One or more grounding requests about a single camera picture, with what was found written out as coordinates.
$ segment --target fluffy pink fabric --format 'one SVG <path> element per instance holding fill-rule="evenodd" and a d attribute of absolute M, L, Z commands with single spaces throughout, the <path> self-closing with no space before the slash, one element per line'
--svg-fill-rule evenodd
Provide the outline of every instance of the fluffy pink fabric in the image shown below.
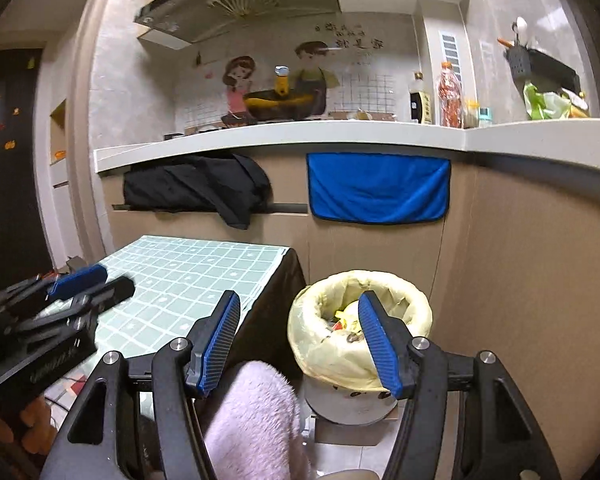
<path fill-rule="evenodd" d="M 218 480 L 305 480 L 300 408 L 273 367 L 247 362 L 229 370 L 201 416 Z"/>

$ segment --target blue gripper pad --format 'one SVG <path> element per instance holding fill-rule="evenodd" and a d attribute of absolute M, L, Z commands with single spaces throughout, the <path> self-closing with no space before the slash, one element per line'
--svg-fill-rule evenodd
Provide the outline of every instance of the blue gripper pad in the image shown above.
<path fill-rule="evenodd" d="M 218 386 L 240 321 L 240 298 L 238 295 L 233 291 L 227 291 L 222 295 L 220 301 L 224 305 L 219 303 L 216 308 L 223 307 L 224 312 L 202 355 L 202 373 L 196 386 L 205 397 Z"/>
<path fill-rule="evenodd" d="M 380 382 L 396 399 L 403 398 L 404 386 L 400 380 L 400 364 L 398 354 L 385 332 L 386 321 L 389 315 L 386 313 L 378 297 L 373 291 L 367 291 L 360 296 L 358 301 L 358 318 L 360 326 L 365 335 L 366 343 L 371 351 Z"/>
<path fill-rule="evenodd" d="M 63 276 L 49 289 L 49 300 L 70 300 L 76 294 L 107 281 L 107 269 L 100 264 L 85 267 Z"/>

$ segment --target black apron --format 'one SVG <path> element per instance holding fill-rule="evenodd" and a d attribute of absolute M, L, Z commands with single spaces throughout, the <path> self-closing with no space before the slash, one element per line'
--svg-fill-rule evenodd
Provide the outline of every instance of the black apron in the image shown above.
<path fill-rule="evenodd" d="M 312 94 L 313 101 L 307 105 L 310 110 L 308 115 L 322 115 L 327 107 L 327 80 L 321 68 L 320 79 L 304 79 L 302 70 L 296 79 L 294 91 L 296 94 Z"/>

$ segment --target plastic bottle with red liquid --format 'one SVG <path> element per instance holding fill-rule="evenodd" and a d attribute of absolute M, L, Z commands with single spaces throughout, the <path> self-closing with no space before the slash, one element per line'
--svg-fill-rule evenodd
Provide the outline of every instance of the plastic bottle with red liquid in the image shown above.
<path fill-rule="evenodd" d="M 448 61 L 442 62 L 438 97 L 440 98 L 440 126 L 462 128 L 462 87 Z"/>

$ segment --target trash can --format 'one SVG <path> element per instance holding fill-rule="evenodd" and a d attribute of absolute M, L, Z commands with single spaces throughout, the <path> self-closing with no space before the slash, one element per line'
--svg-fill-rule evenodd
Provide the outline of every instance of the trash can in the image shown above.
<path fill-rule="evenodd" d="M 304 373 L 309 406 L 337 424 L 371 424 L 396 400 L 382 387 L 357 320 L 357 301 L 366 290 L 413 336 L 428 336 L 429 301 L 416 286 L 388 272 L 350 270 L 303 289 L 289 313 L 287 336 Z"/>

